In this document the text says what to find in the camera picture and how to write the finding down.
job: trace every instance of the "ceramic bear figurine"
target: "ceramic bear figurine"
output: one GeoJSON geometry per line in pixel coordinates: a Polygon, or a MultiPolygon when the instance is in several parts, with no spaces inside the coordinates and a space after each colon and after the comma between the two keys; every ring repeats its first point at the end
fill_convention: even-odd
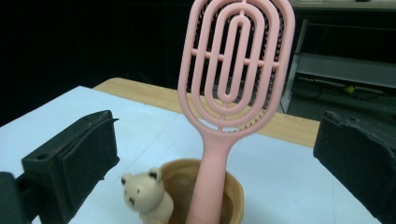
{"type": "Polygon", "coordinates": [[[121,178],[125,203],[139,212],[144,224],[167,224],[174,209],[171,196],[165,191],[162,172],[150,169],[146,174],[125,174],[121,178]]]}

